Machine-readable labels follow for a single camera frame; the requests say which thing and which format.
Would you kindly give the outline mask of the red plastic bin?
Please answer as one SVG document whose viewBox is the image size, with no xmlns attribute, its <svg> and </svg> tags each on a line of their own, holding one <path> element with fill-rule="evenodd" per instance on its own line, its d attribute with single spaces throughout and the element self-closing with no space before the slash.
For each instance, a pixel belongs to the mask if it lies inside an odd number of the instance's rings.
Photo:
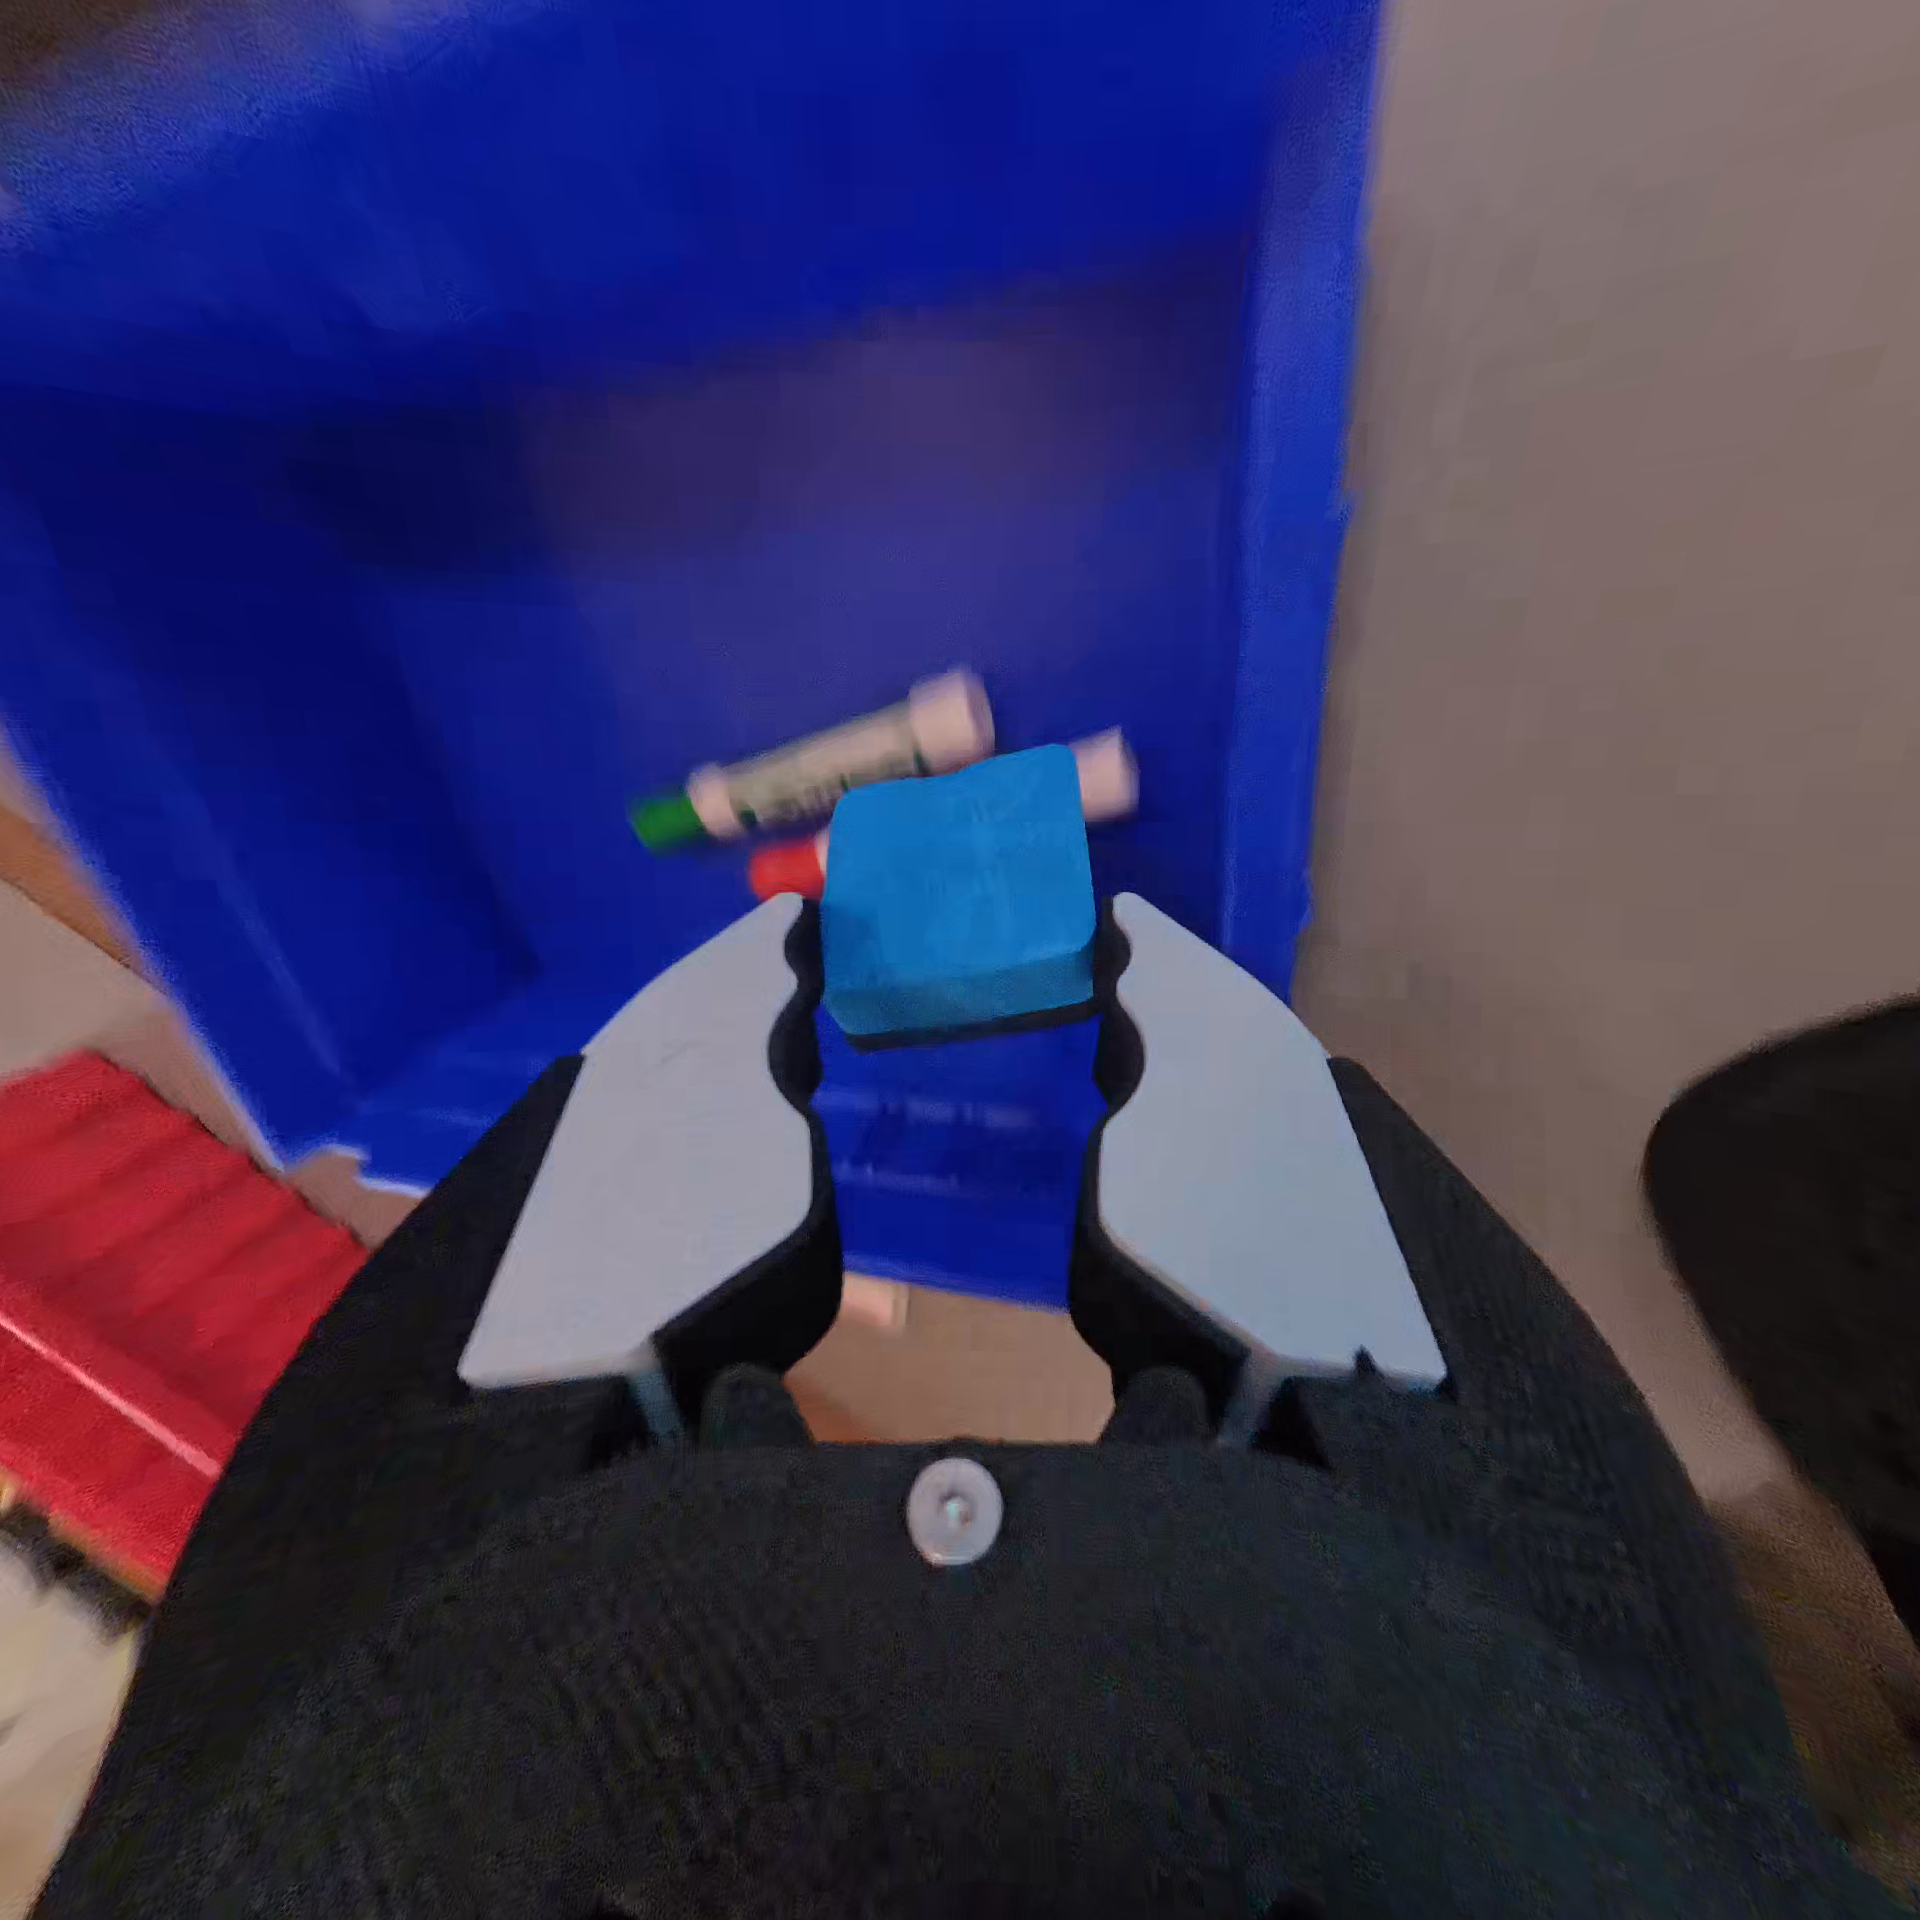
<svg viewBox="0 0 1920 1920">
<path fill-rule="evenodd" d="M 5 1490 L 163 1593 L 369 1249 L 98 1051 L 5 1080 Z"/>
</svg>

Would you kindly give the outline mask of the blue whiteboard eraser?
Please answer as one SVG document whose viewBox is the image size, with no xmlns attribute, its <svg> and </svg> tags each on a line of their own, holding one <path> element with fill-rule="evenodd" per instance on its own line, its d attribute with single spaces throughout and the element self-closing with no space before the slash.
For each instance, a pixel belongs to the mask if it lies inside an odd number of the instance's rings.
<svg viewBox="0 0 1920 1920">
<path fill-rule="evenodd" d="M 1098 893 L 1067 743 L 853 790 L 828 816 L 823 1004 L 863 1047 L 1005 1027 L 1093 996 Z"/>
</svg>

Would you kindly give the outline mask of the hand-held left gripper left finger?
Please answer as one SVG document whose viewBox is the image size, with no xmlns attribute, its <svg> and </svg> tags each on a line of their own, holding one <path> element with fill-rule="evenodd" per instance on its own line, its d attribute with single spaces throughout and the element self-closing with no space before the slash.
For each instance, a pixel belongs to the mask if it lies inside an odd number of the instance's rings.
<svg viewBox="0 0 1920 1920">
<path fill-rule="evenodd" d="M 666 966 L 578 1058 L 461 1356 L 473 1392 L 791 1371 L 843 1310 L 820 1089 L 820 912 L 782 893 Z"/>
</svg>

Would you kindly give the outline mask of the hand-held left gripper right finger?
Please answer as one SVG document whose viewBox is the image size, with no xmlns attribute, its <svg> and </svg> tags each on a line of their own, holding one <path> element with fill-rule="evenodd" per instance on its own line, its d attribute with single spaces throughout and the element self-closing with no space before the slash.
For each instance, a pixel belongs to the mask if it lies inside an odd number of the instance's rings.
<svg viewBox="0 0 1920 1920">
<path fill-rule="evenodd" d="M 1447 1361 L 1329 1051 L 1256 977 L 1122 891 L 1098 934 L 1098 1115 L 1067 1317 L 1122 1392 L 1187 1369 L 1204 1401 Z"/>
</svg>

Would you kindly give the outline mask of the green dry-erase marker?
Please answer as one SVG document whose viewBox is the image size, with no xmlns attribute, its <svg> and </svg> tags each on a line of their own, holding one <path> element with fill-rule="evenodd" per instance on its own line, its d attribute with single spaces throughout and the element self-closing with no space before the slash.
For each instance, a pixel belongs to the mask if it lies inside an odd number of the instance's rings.
<svg viewBox="0 0 1920 1920">
<path fill-rule="evenodd" d="M 725 841 L 823 818 L 855 787 L 965 769 L 993 749 L 987 687 L 973 670 L 946 670 L 872 714 L 749 761 L 700 766 L 684 790 L 697 823 Z"/>
</svg>

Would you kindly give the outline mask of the blue plastic bin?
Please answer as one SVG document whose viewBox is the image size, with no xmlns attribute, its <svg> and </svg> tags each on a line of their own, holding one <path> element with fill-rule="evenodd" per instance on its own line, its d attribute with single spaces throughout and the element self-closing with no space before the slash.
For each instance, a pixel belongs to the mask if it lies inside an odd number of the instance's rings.
<svg viewBox="0 0 1920 1920">
<path fill-rule="evenodd" d="M 973 670 L 1286 996 L 1380 3 L 5 3 L 5 732 L 283 1167 L 751 904 L 631 802 Z"/>
</svg>

